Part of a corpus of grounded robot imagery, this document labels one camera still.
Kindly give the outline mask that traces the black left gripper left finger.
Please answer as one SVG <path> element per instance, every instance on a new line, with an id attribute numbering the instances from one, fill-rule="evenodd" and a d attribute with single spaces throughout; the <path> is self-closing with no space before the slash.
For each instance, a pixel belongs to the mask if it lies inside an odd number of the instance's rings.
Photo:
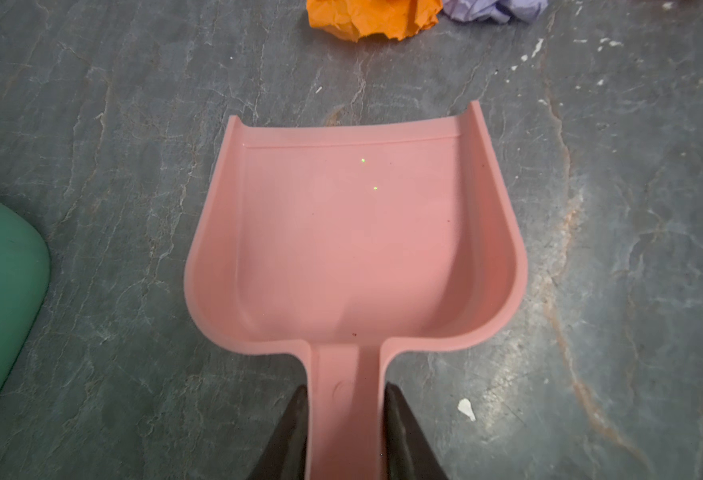
<path id="1" fill-rule="evenodd" d="M 304 480 L 309 435 L 308 388 L 299 386 L 248 480 Z"/>

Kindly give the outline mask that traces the pink plastic dustpan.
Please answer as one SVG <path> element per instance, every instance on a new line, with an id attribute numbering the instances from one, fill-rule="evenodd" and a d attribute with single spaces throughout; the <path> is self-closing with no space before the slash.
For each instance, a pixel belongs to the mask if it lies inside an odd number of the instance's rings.
<path id="1" fill-rule="evenodd" d="M 385 475 L 385 372 L 495 335 L 527 252 L 481 105 L 318 128 L 231 117 L 185 268 L 197 328 L 307 373 L 308 479 Z"/>

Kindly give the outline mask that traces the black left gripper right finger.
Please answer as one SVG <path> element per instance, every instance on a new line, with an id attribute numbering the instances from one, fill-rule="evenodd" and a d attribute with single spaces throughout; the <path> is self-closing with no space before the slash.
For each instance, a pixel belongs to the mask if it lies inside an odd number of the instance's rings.
<path id="1" fill-rule="evenodd" d="M 447 480 L 429 441 L 415 419 L 399 386 L 385 386 L 385 448 L 387 448 L 387 479 L 389 480 Z"/>

